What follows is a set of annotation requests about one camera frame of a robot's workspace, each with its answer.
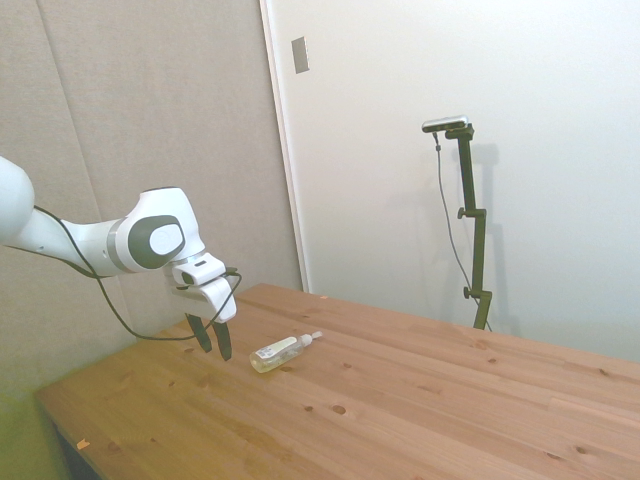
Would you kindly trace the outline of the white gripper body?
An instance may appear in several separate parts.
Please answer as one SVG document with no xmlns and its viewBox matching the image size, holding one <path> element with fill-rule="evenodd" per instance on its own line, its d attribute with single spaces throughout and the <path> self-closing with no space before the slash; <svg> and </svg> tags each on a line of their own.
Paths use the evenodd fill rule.
<svg viewBox="0 0 640 480">
<path fill-rule="evenodd" d="M 178 311 L 204 321 L 226 323 L 237 313 L 231 286 L 225 278 L 200 286 L 169 288 L 170 299 Z"/>
</svg>

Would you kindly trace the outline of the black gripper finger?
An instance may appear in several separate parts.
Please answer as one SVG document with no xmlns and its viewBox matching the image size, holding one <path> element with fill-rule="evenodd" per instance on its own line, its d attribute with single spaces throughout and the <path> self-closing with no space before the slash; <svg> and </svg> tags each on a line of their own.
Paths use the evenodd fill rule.
<svg viewBox="0 0 640 480">
<path fill-rule="evenodd" d="M 211 340 L 202 319 L 199 316 L 191 314 L 187 314 L 186 318 L 202 350 L 204 352 L 210 352 L 212 350 Z"/>
<path fill-rule="evenodd" d="M 228 325 L 226 323 L 213 322 L 212 328 L 222 359 L 229 361 L 232 358 L 233 350 Z"/>
</svg>

